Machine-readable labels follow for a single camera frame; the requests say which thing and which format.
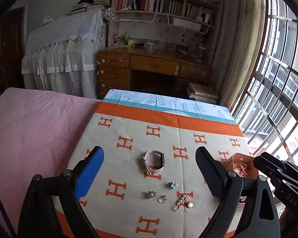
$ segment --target blue gripper pad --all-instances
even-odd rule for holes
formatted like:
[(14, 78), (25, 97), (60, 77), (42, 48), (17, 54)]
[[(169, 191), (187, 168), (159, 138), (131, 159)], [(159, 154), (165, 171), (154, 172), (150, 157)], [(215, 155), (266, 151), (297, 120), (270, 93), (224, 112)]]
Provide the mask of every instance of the blue gripper pad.
[(87, 195), (103, 162), (104, 150), (99, 147), (76, 179), (74, 197), (77, 201)]

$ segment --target pink bedsheet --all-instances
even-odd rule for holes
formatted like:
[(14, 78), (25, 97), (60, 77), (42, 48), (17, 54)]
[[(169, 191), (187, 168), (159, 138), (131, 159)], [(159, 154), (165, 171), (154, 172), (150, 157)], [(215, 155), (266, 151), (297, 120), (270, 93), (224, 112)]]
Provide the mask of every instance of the pink bedsheet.
[(0, 96), (0, 199), (16, 232), (31, 178), (57, 176), (67, 168), (100, 102), (17, 88)]

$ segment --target screw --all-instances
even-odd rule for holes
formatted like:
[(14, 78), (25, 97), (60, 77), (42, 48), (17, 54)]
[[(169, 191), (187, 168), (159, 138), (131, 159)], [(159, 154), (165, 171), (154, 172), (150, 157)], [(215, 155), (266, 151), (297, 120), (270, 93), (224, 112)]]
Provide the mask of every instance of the screw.
[(228, 175), (230, 177), (235, 177), (236, 176), (236, 173), (234, 171), (228, 171)]
[(40, 175), (35, 175), (35, 176), (33, 176), (33, 181), (38, 181), (40, 178), (41, 178), (42, 176), (40, 176)]
[(64, 175), (64, 176), (69, 176), (71, 173), (72, 173), (71, 170), (66, 169), (66, 170), (63, 172), (63, 175)]
[(259, 179), (260, 179), (261, 181), (266, 181), (266, 177), (265, 177), (265, 176), (259, 176)]

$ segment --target beige curtain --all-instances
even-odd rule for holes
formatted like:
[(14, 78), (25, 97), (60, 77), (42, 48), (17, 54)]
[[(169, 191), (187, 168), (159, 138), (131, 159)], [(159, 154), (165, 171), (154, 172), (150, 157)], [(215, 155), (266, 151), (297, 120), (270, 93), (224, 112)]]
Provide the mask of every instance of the beige curtain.
[(265, 0), (222, 0), (209, 63), (209, 86), (232, 110), (253, 70), (263, 35)]

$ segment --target white mug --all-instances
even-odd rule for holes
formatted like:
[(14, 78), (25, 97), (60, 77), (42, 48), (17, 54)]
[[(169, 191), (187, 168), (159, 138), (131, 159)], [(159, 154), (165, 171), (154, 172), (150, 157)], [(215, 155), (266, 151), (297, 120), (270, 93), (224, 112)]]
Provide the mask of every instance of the white mug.
[(153, 52), (156, 49), (156, 45), (154, 43), (147, 43), (146, 44), (146, 50), (149, 52)]

